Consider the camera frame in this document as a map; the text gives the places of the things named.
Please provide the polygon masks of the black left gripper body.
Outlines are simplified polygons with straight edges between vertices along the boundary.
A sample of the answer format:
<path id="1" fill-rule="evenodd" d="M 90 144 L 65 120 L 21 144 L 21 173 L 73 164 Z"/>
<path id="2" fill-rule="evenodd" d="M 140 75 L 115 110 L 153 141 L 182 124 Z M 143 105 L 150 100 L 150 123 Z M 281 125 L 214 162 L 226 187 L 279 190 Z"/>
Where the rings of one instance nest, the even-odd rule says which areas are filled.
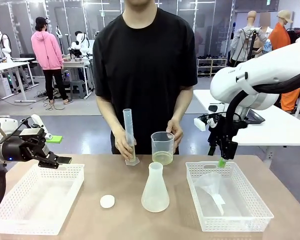
<path id="1" fill-rule="evenodd" d="M 12 133 L 0 144 L 0 161 L 27 162 L 37 160 L 48 163 L 50 150 L 46 145 L 43 128 L 24 128 Z"/>

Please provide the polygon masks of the person's left hand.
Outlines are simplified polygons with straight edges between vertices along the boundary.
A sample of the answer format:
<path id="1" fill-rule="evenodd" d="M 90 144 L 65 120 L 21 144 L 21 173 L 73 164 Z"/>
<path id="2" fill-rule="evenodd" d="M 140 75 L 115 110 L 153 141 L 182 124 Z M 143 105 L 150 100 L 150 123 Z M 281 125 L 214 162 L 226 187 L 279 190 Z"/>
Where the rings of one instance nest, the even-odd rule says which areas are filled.
<path id="1" fill-rule="evenodd" d="M 179 144 L 184 135 L 180 120 L 174 117 L 170 119 L 167 123 L 166 132 L 174 135 L 173 153 L 179 154 Z"/>

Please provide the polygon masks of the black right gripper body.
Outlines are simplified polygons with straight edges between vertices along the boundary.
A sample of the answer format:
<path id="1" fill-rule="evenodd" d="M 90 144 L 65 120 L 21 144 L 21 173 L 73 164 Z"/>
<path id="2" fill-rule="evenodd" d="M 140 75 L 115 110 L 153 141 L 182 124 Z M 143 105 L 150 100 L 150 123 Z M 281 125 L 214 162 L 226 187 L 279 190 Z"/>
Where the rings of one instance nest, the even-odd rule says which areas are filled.
<path id="1" fill-rule="evenodd" d="M 208 137 L 210 147 L 221 146 L 221 142 L 233 142 L 233 137 L 238 134 L 238 131 L 248 127 L 248 124 L 236 113 L 231 123 L 227 122 L 223 113 L 208 114 L 207 124 L 210 131 Z"/>

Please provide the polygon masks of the person's right hand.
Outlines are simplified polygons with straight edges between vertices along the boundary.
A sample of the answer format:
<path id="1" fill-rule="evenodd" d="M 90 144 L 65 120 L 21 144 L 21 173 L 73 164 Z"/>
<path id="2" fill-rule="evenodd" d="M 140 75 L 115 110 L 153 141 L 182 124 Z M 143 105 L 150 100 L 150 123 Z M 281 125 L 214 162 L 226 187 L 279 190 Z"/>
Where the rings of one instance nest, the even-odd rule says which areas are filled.
<path id="1" fill-rule="evenodd" d="M 120 154 L 125 160 L 132 160 L 134 158 L 134 150 L 129 146 L 126 139 L 126 132 L 124 130 L 119 130 L 114 134 L 115 147 L 119 150 Z"/>

